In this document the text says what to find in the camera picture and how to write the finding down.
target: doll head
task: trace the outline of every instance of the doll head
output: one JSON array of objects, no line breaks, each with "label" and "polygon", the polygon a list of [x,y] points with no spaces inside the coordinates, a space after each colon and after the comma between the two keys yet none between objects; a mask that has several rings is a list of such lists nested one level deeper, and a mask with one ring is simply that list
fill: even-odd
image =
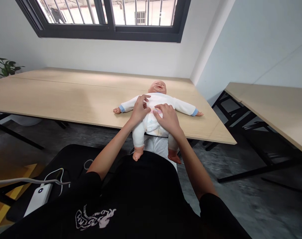
[{"label": "doll head", "polygon": [[162,93],[162,94],[167,94],[167,87],[163,81],[157,80],[152,83],[150,86],[148,93]]}]

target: potted plant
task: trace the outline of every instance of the potted plant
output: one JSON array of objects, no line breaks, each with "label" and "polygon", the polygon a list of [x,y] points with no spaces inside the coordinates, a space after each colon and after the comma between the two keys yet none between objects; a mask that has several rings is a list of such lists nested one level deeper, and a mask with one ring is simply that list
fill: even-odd
[{"label": "potted plant", "polygon": [[[0,75],[6,77],[9,75],[14,75],[16,71],[20,70],[24,66],[16,66],[16,62],[10,61],[6,58],[0,58]],[[41,119],[31,118],[26,116],[15,116],[11,115],[11,119],[22,125],[22,126],[32,126],[38,124]]]}]

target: white onesie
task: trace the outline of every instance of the white onesie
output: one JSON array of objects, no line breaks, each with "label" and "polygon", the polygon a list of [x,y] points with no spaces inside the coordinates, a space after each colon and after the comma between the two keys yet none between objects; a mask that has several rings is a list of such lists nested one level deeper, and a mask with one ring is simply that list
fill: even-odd
[{"label": "white onesie", "polygon": [[[151,111],[145,116],[143,121],[133,129],[133,145],[137,148],[142,147],[144,145],[144,133],[146,132],[148,135],[169,138],[168,148],[178,150],[178,145],[174,138],[157,122],[157,119],[153,115],[153,110],[156,110],[158,111],[160,117],[163,117],[161,110],[156,109],[154,106],[167,103],[168,105],[172,105],[172,107],[177,111],[190,116],[195,116],[198,113],[198,110],[195,108],[195,106],[189,103],[162,93],[148,93],[148,95],[151,97],[148,98],[149,101],[147,102],[147,106],[151,108]],[[134,104],[138,97],[139,96],[136,96],[133,99],[122,103],[119,106],[121,112],[124,113],[133,110]]]}]

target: window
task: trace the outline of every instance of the window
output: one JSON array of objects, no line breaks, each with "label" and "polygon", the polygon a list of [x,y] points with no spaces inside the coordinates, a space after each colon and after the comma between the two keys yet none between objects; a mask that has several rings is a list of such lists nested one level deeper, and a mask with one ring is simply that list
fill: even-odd
[{"label": "window", "polygon": [[134,12],[134,20],[137,16],[137,22],[136,25],[145,25],[145,12]]},{"label": "window", "polygon": [[181,42],[191,0],[16,0],[40,38]]}]

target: baby doll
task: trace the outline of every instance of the baby doll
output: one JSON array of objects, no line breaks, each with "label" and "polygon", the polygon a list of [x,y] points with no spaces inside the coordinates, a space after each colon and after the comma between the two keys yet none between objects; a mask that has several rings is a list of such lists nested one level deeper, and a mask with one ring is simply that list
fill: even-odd
[{"label": "baby doll", "polygon": [[[148,95],[151,97],[148,98],[149,102],[147,102],[147,106],[151,108],[149,114],[143,119],[141,123],[139,123],[132,130],[132,138],[134,145],[134,153],[133,159],[138,161],[140,156],[143,154],[144,148],[144,133],[146,132],[148,135],[159,136],[159,137],[167,137],[168,138],[168,158],[175,163],[181,164],[180,158],[177,156],[178,153],[178,144],[173,138],[171,134],[168,133],[156,120],[153,110],[156,110],[160,117],[163,117],[163,114],[160,109],[155,108],[154,106],[159,104],[172,105],[174,109],[190,116],[202,116],[203,113],[199,112],[195,106],[181,101],[179,99],[173,98],[167,95],[166,85],[163,81],[157,80],[152,83],[148,90]],[[128,112],[133,110],[134,104],[137,101],[139,96],[134,97],[133,99],[122,103],[118,108],[113,110],[114,113],[120,114],[124,112]]]}]

